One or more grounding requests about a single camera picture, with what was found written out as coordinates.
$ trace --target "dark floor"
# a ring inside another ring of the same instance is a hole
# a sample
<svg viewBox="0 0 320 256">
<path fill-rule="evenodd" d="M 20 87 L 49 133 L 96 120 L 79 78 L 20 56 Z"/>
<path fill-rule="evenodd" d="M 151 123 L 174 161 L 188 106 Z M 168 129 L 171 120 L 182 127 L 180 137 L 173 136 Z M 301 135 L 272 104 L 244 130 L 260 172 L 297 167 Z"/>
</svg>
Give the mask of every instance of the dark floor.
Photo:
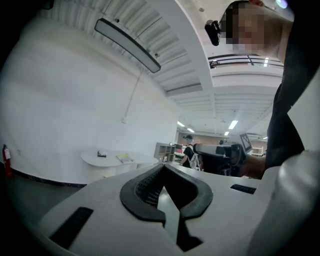
<svg viewBox="0 0 320 256">
<path fill-rule="evenodd" d="M 9 179 L 3 172 L 1 178 L 21 220 L 32 225 L 36 225 L 50 209 L 81 189 L 48 185 L 17 175 Z"/>
</svg>

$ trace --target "white ceiling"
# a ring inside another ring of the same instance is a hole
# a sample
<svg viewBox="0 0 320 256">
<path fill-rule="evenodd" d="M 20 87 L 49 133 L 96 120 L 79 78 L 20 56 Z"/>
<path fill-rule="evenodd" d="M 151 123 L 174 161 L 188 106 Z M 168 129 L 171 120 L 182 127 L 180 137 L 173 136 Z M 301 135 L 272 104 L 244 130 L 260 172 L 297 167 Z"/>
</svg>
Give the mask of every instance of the white ceiling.
<svg viewBox="0 0 320 256">
<path fill-rule="evenodd" d="M 231 0 L 178 1 L 184 9 L 173 0 L 55 0 L 51 10 L 41 10 L 38 15 L 102 40 L 141 67 L 130 53 L 94 27 L 104 18 L 125 31 L 160 63 L 159 72 L 144 71 L 177 104 L 180 121 L 197 133 L 219 136 L 232 120 L 239 120 L 231 134 L 264 136 L 282 72 L 257 66 L 210 70 L 208 56 L 232 52 L 223 44 L 212 46 L 204 24 L 208 19 L 220 19 Z"/>
</svg>

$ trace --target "fire extinguisher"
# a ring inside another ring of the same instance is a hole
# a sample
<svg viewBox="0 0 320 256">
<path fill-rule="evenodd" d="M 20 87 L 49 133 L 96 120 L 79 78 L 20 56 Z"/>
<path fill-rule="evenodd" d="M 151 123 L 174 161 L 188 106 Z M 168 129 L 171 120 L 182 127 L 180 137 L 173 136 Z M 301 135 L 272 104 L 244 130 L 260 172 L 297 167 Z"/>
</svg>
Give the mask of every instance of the fire extinguisher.
<svg viewBox="0 0 320 256">
<path fill-rule="evenodd" d="M 10 152 L 7 145 L 3 145 L 2 148 L 2 156 L 3 156 L 3 162 L 4 162 L 4 173 L 8 178 L 12 177 L 11 167 L 10 167 Z"/>
</svg>

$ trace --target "person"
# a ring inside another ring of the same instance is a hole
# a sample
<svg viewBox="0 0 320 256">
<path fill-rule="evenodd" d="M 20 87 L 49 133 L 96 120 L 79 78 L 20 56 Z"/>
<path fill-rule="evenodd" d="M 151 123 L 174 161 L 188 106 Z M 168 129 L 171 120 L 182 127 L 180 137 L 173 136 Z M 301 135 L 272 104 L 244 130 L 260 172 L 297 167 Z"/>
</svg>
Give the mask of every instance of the person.
<svg viewBox="0 0 320 256">
<path fill-rule="evenodd" d="M 239 53 L 278 58 L 282 82 L 275 94 L 267 130 L 265 157 L 246 156 L 240 176 L 261 179 L 265 170 L 280 166 L 304 150 L 288 111 L 301 96 L 319 67 L 317 1 L 287 0 L 294 12 L 290 22 L 267 8 L 261 0 L 235 1 L 221 20 L 221 37 Z"/>
<path fill-rule="evenodd" d="M 194 138 L 191 135 L 184 136 L 183 138 L 185 140 L 185 144 L 187 145 L 187 147 L 183 151 L 184 157 L 183 157 L 183 159 L 182 159 L 180 164 L 183 167 L 191 168 L 190 160 L 192 159 L 192 157 L 195 154 L 194 153 L 194 148 L 193 148 Z"/>
</svg>

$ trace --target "baseboard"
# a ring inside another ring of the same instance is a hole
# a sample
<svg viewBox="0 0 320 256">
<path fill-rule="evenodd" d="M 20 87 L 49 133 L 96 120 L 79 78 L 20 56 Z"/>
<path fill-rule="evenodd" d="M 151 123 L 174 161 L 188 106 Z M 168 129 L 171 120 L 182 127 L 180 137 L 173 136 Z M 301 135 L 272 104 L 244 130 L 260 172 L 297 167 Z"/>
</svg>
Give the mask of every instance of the baseboard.
<svg viewBox="0 0 320 256">
<path fill-rule="evenodd" d="M 5 167 L 4 167 L 4 164 L 2 162 L 1 162 L 0 166 L 1 166 L 1 168 L 0 168 L 1 171 L 4 172 L 5 171 Z M 78 184 L 78 183 L 59 182 L 59 181 L 55 181 L 55 180 L 39 178 L 39 177 L 30 175 L 30 174 L 23 173 L 23 172 L 21 172 L 19 170 L 16 170 L 14 168 L 11 168 L 11 170 L 12 170 L 12 173 L 14 173 L 17 176 L 23 177 L 23 178 L 31 180 L 31 181 L 40 182 L 40 183 L 53 185 L 53 186 L 83 188 L 83 187 L 85 187 L 87 185 L 87 184 Z"/>
</svg>

